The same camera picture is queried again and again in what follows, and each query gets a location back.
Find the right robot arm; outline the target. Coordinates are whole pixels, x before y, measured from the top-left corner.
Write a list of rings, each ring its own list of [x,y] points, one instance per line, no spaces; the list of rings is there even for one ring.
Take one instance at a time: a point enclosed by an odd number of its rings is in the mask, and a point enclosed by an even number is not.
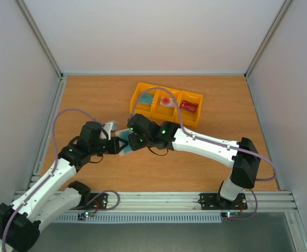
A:
[[[142,114],[132,116],[127,123],[132,131],[129,145],[133,151],[143,148],[184,151],[217,161],[232,169],[229,177],[219,187],[216,197],[201,203],[219,209],[242,207],[238,198],[244,189],[253,189],[261,159],[253,142],[248,138],[240,141],[215,139],[191,132],[181,125],[165,121],[161,125]]]

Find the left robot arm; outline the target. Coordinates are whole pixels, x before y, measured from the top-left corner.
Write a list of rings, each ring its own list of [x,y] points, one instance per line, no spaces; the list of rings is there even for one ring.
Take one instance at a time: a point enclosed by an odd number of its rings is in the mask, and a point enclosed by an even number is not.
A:
[[[85,210],[83,216],[91,217],[106,208],[106,191],[92,195],[90,187],[74,181],[59,195],[57,190],[86,164],[93,156],[119,154],[128,142],[118,136],[117,122],[100,124],[88,121],[78,136],[56,153],[48,171],[22,196],[9,205],[0,205],[0,240],[2,251],[29,251],[41,232],[59,215],[68,210]]]

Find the yellow plastic bin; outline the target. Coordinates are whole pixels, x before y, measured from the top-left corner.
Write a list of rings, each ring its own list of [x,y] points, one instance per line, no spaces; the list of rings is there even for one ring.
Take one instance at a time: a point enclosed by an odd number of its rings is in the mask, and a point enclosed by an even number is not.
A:
[[[130,109],[129,109],[130,113],[132,113],[132,110],[139,96],[147,89],[156,88],[156,87],[158,86],[149,83],[139,82],[136,86],[135,92],[132,95],[132,99],[130,101]],[[135,113],[140,113],[150,118],[154,108],[154,104],[156,103],[155,100],[156,92],[158,92],[158,90],[152,90],[148,91],[147,93],[144,93],[136,105]]]
[[[197,113],[191,113],[191,112],[181,110],[179,106],[182,100],[187,100],[190,102],[197,103],[199,105]],[[181,90],[180,94],[178,95],[177,102],[178,102],[178,108],[181,112],[181,118],[182,118],[183,124],[196,128],[200,120],[203,95],[199,93],[193,93],[193,92]]]
[[[177,109],[171,95],[163,90],[155,90],[151,117],[157,120],[172,122],[176,114]]]

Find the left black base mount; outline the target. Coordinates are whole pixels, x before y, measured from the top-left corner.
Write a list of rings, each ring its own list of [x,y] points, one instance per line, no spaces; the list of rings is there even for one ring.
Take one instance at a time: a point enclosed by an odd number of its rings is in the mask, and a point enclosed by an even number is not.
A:
[[[106,209],[108,203],[107,193],[90,193],[89,197],[81,201],[78,206],[74,207],[75,210],[95,211]]]

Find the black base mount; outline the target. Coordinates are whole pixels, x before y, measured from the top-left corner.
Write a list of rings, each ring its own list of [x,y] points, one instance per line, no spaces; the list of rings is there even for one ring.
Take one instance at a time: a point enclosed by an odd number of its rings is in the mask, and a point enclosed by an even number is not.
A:
[[[75,210],[95,211],[106,209],[108,203],[107,193],[90,193],[89,197],[81,201],[78,206],[74,207]]]
[[[239,193],[233,201],[219,197],[217,193],[200,193],[198,204],[202,210],[246,210],[248,209],[245,194]]]

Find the green card in bin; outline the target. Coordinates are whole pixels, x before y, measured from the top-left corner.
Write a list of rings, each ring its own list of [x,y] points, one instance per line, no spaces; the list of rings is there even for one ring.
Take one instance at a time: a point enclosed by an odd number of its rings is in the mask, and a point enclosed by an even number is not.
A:
[[[150,94],[150,93],[144,93],[138,100],[138,103],[140,104],[147,104],[147,105],[151,105],[154,99],[154,94]]]

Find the aluminium front rail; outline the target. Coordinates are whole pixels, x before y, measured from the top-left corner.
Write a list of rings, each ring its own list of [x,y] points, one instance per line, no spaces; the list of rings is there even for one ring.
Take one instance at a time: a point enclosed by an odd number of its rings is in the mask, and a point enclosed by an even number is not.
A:
[[[199,194],[202,192],[121,192],[118,196],[108,192],[107,208],[114,212],[124,213],[163,213],[163,212],[297,212],[298,208],[291,192],[270,191],[270,192],[243,192],[245,194],[248,209],[246,210],[202,210],[198,204]],[[49,208],[60,215],[75,210],[78,206],[79,195],[73,190],[58,192],[48,199],[40,200],[38,197],[29,199],[26,192],[16,194],[13,207],[21,206],[20,213],[27,213],[35,217]]]

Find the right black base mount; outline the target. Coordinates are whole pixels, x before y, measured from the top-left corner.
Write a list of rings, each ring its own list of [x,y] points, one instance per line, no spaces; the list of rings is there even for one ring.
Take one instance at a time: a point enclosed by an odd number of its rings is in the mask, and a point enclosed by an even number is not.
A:
[[[233,201],[219,197],[217,193],[200,193],[198,204],[202,210],[246,210],[248,209],[245,194],[239,193]]]

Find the beige card holder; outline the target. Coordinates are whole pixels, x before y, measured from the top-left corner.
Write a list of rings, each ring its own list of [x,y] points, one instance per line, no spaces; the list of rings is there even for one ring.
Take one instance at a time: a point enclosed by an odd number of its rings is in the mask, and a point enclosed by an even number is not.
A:
[[[132,131],[130,129],[124,129],[115,132],[115,136],[121,139],[119,142],[119,146],[121,148],[121,151],[119,152],[120,156],[124,156],[132,152],[132,148],[129,144],[129,135],[131,133]]]

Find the pink red card in bin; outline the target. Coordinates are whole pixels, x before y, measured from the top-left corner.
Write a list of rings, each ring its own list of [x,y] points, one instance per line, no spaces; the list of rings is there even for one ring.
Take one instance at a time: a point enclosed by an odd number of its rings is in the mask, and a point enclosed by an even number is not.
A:
[[[161,97],[160,105],[165,108],[172,108],[172,109],[174,109],[176,106],[173,98],[170,97]]]

